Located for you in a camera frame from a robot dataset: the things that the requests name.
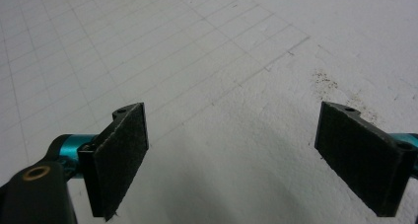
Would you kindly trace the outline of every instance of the black plastic housing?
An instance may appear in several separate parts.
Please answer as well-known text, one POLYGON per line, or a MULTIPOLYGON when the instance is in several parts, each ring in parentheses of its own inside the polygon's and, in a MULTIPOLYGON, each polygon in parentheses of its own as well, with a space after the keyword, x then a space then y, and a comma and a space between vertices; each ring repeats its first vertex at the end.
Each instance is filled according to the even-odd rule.
POLYGON ((77 223, 62 166, 39 162, 21 170, 7 185, 4 224, 77 223))
POLYGON ((323 102, 315 148, 379 217, 393 217, 418 150, 360 118, 352 108, 323 102))
POLYGON ((144 104, 112 113, 113 122, 77 152, 93 216, 115 213, 149 149, 144 104))

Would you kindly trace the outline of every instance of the teal metal part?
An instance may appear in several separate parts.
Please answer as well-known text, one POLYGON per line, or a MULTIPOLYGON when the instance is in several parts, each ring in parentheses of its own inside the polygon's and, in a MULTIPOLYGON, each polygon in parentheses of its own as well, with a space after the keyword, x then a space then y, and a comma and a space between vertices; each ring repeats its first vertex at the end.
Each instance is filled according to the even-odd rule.
MULTIPOLYGON (((417 134, 410 134, 410 133, 390 133, 389 134, 392 138, 407 142, 414 147, 418 148, 418 135, 417 134)), ((414 165, 414 170, 411 175, 412 178, 418 179, 418 158, 414 165)))
POLYGON ((79 158, 77 149, 83 144, 93 141, 96 134, 72 134, 61 146, 59 151, 59 162, 64 167, 64 171, 68 174, 73 174, 71 177, 82 178, 79 173, 79 158))
POLYGON ((391 133, 390 136, 396 140, 410 143, 418 148, 418 138, 410 133, 391 133))

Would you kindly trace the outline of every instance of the dirt mark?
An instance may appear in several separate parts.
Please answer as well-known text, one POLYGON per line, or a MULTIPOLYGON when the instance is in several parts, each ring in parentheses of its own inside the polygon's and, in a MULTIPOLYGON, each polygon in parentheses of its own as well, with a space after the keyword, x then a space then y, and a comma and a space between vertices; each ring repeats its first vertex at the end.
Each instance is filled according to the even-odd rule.
POLYGON ((318 100, 330 101, 330 95, 338 89, 338 83, 332 80, 323 69, 316 69, 313 73, 313 87, 318 100))
POLYGON ((368 107, 360 98, 358 94, 353 94, 350 99, 345 103, 346 106, 354 108, 361 113, 361 118, 371 123, 372 125, 378 125, 380 123, 380 117, 375 110, 368 107))
MULTIPOLYGON (((338 83, 323 69, 316 69, 313 73, 313 88, 316 98, 322 101, 334 102, 334 92, 338 90, 338 83)), ((354 108, 361 113, 361 117, 367 122, 377 125, 381 122, 379 115, 371 107, 366 105, 360 97, 361 91, 358 93, 344 92, 348 100, 345 106, 354 108)))

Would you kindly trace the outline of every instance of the textured rubber surface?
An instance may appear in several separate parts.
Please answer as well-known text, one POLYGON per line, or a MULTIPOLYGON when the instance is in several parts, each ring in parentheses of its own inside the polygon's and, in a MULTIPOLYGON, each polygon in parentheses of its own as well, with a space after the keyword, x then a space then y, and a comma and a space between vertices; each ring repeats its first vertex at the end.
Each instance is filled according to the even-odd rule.
POLYGON ((144 105, 118 112, 127 115, 114 124, 94 154, 106 221, 115 214, 148 150, 144 105))
POLYGON ((417 149, 337 104, 322 103, 315 148, 378 216, 395 216, 417 149))

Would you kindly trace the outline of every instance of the white surface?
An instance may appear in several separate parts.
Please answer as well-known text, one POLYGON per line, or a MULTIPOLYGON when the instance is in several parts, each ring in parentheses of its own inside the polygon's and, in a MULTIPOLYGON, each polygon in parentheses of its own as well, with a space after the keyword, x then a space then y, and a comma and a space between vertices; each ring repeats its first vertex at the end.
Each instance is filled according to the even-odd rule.
MULTIPOLYGON (((0 182, 145 102, 151 148, 115 223, 413 223, 320 160, 321 101, 418 127, 418 0, 0 0, 0 182)), ((91 217, 71 181, 80 223, 91 217)))

